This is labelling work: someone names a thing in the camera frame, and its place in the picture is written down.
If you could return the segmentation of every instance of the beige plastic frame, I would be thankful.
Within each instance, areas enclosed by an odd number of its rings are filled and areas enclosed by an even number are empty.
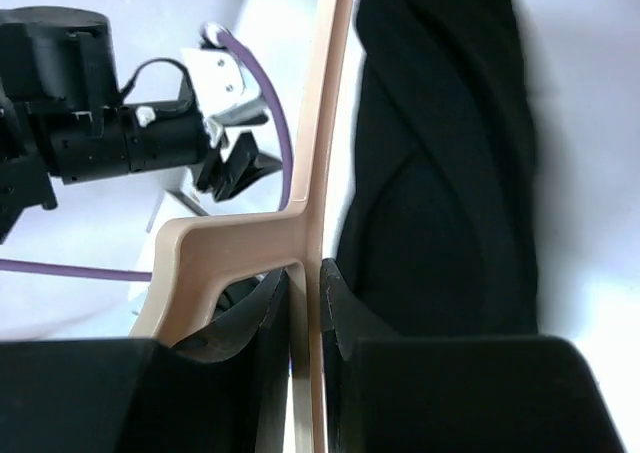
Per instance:
[[[158,233],[147,300],[131,336],[174,345],[211,321],[223,289],[286,267],[296,450],[324,452],[319,275],[329,157],[353,0],[318,0],[291,201],[279,213],[173,220]]]

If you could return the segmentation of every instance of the black cloth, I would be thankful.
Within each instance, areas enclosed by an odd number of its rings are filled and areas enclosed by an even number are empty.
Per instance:
[[[536,334],[536,127],[511,0],[360,0],[356,29],[347,285],[401,335]],[[353,389],[333,332],[324,348],[335,449]]]

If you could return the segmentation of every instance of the black cable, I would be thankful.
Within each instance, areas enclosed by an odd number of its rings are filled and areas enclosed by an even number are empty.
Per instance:
[[[224,290],[222,292],[222,295],[227,299],[227,301],[229,302],[229,308],[231,308],[233,305],[235,305],[235,301],[233,301],[233,299],[231,298],[231,294],[227,291]]]
[[[145,67],[152,65],[154,63],[168,63],[172,66],[175,66],[178,70],[180,70],[180,72],[182,73],[183,79],[186,83],[187,91],[189,94],[188,98],[184,100],[184,102],[174,110],[155,110],[156,116],[160,119],[163,119],[163,118],[175,118],[177,116],[183,115],[184,113],[189,111],[191,107],[195,105],[196,94],[193,89],[193,83],[191,82],[191,76],[189,75],[189,70],[187,69],[186,66],[184,66],[179,61],[174,60],[173,58],[153,58],[151,60],[145,61],[140,66],[138,66],[138,68],[136,68],[136,70],[133,72],[133,75],[131,76],[129,81],[127,81],[124,87],[120,90],[120,101],[124,103],[124,100],[134,90],[136,86],[136,82],[138,81],[138,77],[140,76],[140,73],[142,72],[142,70]]]

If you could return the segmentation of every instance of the black cylindrical actuator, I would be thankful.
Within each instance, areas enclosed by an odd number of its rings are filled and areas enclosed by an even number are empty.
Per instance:
[[[109,20],[55,6],[0,10],[5,95],[56,112],[116,106],[119,91]]]
[[[179,101],[148,103],[175,108]],[[100,180],[129,173],[195,165],[204,160],[209,137],[197,108],[171,118],[138,124],[136,105],[105,110],[104,133],[87,135],[88,115],[48,117],[51,142],[49,171],[65,184]]]

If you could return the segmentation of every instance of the white background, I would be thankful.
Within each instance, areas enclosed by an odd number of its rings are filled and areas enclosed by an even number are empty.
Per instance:
[[[316,0],[0,0],[3,8],[60,4],[107,14],[124,81],[154,56],[178,57],[201,21],[233,26],[262,61],[295,131]],[[640,0],[522,0],[533,106],[542,128],[538,249],[544,330],[589,359],[629,451],[640,451]],[[350,135],[361,51],[350,39],[335,133],[325,251],[333,248],[349,182]],[[170,69],[148,74],[135,99],[175,95]],[[275,137],[261,144],[276,152]],[[146,175],[58,188],[60,208],[29,211],[3,257],[130,268],[162,186]],[[277,198],[266,182],[247,201]],[[242,202],[238,211],[242,211]],[[126,285],[0,273],[0,336],[48,335],[60,323],[126,300]]]

